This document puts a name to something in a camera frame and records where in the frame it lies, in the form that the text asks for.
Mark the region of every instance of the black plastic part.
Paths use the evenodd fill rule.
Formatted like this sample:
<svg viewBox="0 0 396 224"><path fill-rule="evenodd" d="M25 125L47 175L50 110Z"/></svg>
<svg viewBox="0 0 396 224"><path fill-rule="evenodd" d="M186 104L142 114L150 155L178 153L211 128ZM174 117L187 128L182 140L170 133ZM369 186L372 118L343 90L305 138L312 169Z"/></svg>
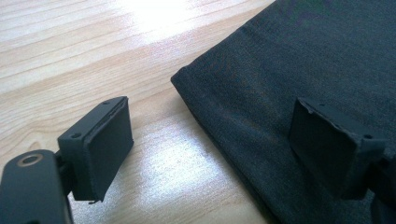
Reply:
<svg viewBox="0 0 396 224"><path fill-rule="evenodd" d="M380 161L386 139L330 106L298 98L290 146L303 164L335 197L361 199L370 164Z"/></svg>
<svg viewBox="0 0 396 224"><path fill-rule="evenodd" d="M102 201L134 144L128 98L99 104L58 138L62 160L71 163L78 201Z"/></svg>
<svg viewBox="0 0 396 224"><path fill-rule="evenodd" d="M68 195L77 182L76 175L73 170L73 165L71 162L64 161L61 151L57 151L55 153L55 157L56 162L58 163L58 170L62 180L64 195Z"/></svg>
<svg viewBox="0 0 396 224"><path fill-rule="evenodd" d="M0 186L0 223L72 223L53 152L35 150L9 161Z"/></svg>

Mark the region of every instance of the round hole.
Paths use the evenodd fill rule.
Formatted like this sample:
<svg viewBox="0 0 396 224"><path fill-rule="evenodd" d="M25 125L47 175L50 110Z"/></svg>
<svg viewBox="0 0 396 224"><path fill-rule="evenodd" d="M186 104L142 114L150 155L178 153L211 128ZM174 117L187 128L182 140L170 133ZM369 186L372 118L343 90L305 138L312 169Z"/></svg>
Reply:
<svg viewBox="0 0 396 224"><path fill-rule="evenodd" d="M43 159L43 155L41 154L32 154L27 155L18 161L18 165L20 167L31 166Z"/></svg>
<svg viewBox="0 0 396 224"><path fill-rule="evenodd" d="M80 136L81 136L81 133L73 133L73 134L71 135L72 138L78 138L78 137L80 137Z"/></svg>

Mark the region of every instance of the black fabric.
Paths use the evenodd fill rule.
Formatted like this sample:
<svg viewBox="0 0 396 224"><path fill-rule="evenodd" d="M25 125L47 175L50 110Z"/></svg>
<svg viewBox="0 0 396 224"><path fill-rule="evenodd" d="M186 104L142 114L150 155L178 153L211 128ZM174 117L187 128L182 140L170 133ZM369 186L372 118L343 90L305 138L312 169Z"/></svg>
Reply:
<svg viewBox="0 0 396 224"><path fill-rule="evenodd" d="M332 105L396 146L396 1L278 0L172 82L243 180L284 223L370 223L292 153L296 97Z"/></svg>

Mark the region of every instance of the wooden table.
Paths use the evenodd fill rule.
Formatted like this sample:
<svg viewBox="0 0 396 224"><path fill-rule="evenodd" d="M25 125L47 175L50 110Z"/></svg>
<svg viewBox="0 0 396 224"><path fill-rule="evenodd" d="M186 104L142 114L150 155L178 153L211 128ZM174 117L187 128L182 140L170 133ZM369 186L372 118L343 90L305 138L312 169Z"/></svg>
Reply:
<svg viewBox="0 0 396 224"><path fill-rule="evenodd" d="M69 196L76 223L269 222L170 77L271 2L0 1L0 173L126 95L134 147L103 203Z"/></svg>

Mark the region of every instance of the light wood surface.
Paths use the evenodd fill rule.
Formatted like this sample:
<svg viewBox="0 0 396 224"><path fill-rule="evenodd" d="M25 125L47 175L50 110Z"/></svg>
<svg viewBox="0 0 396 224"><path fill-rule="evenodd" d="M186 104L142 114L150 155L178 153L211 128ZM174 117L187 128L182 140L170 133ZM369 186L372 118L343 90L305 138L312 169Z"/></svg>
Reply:
<svg viewBox="0 0 396 224"><path fill-rule="evenodd" d="M170 77L271 2L0 1L0 173L126 95L135 145L103 203L69 196L76 223L269 222Z"/></svg>

